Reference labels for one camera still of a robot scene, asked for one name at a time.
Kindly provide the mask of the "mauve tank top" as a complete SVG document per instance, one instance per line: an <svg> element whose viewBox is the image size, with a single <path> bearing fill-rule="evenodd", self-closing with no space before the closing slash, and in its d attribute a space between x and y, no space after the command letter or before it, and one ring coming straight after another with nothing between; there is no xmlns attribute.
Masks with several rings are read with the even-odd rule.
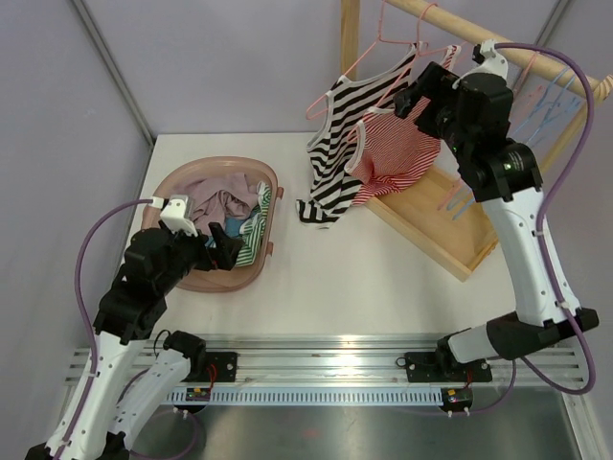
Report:
<svg viewBox="0 0 613 460"><path fill-rule="evenodd" d="M259 201L256 186L249 185L242 172L196 180L179 186L176 193L192 199L191 220L208 236L210 223L219 223L225 228L227 217L247 219Z"/></svg>

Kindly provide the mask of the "red striped tank top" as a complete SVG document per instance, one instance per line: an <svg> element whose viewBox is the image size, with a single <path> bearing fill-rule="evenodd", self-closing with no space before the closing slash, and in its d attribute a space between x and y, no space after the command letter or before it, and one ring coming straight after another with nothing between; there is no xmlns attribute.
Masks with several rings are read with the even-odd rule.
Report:
<svg viewBox="0 0 613 460"><path fill-rule="evenodd" d="M355 145L355 150L345 165L345 172L360 183L352 199L353 206L411 187L433 165L441 151L441 143L421 133L415 124L429 100L420 98L409 115L402 119L395 115L394 96L412 83L410 72L417 59L439 57L443 69L450 70L461 51L458 45L431 52L422 41L413 45L406 61L355 123L349 133L349 142Z"/></svg>

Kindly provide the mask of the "pink hanger of red top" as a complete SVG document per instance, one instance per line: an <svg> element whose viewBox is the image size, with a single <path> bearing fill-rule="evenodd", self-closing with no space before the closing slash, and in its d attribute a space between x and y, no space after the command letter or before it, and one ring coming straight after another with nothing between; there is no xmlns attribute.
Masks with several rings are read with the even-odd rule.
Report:
<svg viewBox="0 0 613 460"><path fill-rule="evenodd" d="M391 86L389 86L386 92L379 98L378 102L375 105L376 107L380 107L382 105L382 102L388 97L391 91L398 85L398 83L402 80L402 78L408 74L408 72L411 70L412 66L415 64L417 59L419 59L420 57L426 57L426 56L430 56L433 54L437 54L442 50L442 48L428 50L428 42L420 39L420 28L421 28L422 23L427 23L433 27L436 27L444 31L445 33L449 35L454 35L454 36L458 35L457 33L451 32L444 25L436 24L433 21L434 19L433 13L439 12L440 8L436 3L430 3L425 6L425 8L420 12L420 15L418 16L415 39L406 41L406 40L392 40L392 39L384 38L383 37L383 21L384 21L384 10L387 4L388 4L387 1L381 2L381 6L379 10L379 18L377 22L377 32L376 32L374 42L364 51L364 53L360 57L356 59L356 61L350 67L347 67L347 68L343 67L344 76L348 77L352 73L354 68L363 60L363 58L366 55L368 55L371 52L371 50L378 43L388 43L388 44L407 46L409 51L413 53L414 58L408 64L403 64L401 66L402 73L397 76L394 83Z"/></svg>

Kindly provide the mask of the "green striped tank top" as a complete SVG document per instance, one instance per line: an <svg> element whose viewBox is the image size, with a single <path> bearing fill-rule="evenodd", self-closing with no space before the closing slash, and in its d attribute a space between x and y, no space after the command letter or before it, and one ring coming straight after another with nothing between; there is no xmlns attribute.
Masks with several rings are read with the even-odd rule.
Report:
<svg viewBox="0 0 613 460"><path fill-rule="evenodd" d="M238 253L236 261L238 267L252 265L261 251L272 200L272 189L267 183L261 181L257 185L257 193L258 204L240 228L245 246Z"/></svg>

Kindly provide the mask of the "pink hanger of mauve top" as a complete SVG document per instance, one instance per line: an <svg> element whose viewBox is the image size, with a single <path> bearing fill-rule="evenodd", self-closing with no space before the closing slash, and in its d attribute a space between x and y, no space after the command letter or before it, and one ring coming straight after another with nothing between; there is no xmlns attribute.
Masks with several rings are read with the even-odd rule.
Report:
<svg viewBox="0 0 613 460"><path fill-rule="evenodd" d="M521 71L521 73L515 79L511 87L515 98L518 97L518 94L522 90L522 87L526 79L530 75L531 69L534 66L537 56L538 56L538 52L533 52L531 58L529 59L527 66ZM437 205L437 210L440 211L443 207L447 206L448 203L451 201L452 197L455 196L458 192L460 192L464 188L465 188L464 181L460 177L456 178L452 182L452 185L450 186L448 191L446 192L444 199Z"/></svg>

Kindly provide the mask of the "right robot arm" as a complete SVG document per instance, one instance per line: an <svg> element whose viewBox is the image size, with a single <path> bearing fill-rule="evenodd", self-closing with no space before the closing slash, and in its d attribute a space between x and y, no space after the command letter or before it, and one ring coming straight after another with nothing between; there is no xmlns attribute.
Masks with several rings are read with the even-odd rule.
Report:
<svg viewBox="0 0 613 460"><path fill-rule="evenodd" d="M443 141L480 203L503 250L515 309L486 324L450 334L432 354L437 373L455 380L490 357L527 356L596 328L595 310L581 306L568 286L544 216L542 177L529 147L509 135L512 91L503 76L477 72L460 78L431 62L394 97L406 118L421 100L420 132Z"/></svg>

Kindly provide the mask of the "teal tank top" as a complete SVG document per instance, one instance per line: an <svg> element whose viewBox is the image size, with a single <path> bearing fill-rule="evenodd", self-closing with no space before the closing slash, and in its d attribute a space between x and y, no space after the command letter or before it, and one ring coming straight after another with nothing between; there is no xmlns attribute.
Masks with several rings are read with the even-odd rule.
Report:
<svg viewBox="0 0 613 460"><path fill-rule="evenodd" d="M239 251L245 246L244 238L240 233L240 228L245 222L245 219L238 218L226 218L223 222L208 222L204 227L207 237L205 246L207 248L226 248L230 252Z"/></svg>

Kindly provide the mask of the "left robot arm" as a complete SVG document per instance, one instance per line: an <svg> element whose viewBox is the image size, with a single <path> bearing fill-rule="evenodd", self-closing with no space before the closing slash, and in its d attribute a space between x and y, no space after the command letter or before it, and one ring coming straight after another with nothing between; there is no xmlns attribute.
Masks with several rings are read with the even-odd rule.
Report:
<svg viewBox="0 0 613 460"><path fill-rule="evenodd" d="M221 226L207 236L165 226L136 233L93 323L90 367L52 437L29 449L29 459L126 459L140 431L181 380L199 380L207 369L206 343L174 332L141 379L125 389L127 373L167 309L166 297L194 268L229 270L242 240Z"/></svg>

